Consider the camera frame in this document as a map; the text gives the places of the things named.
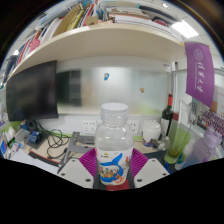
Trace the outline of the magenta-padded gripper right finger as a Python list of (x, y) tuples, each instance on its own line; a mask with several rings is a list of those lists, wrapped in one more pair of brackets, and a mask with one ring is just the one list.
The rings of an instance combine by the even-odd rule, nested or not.
[(128, 173), (128, 183), (131, 189), (141, 188), (169, 175), (169, 172), (156, 159), (148, 159), (137, 149), (133, 150)]

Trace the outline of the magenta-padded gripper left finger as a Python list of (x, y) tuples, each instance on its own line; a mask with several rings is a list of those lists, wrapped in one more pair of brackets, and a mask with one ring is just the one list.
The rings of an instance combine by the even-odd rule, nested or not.
[(91, 149), (79, 159), (71, 158), (59, 171), (58, 176), (83, 188), (92, 189), (97, 174), (95, 149)]

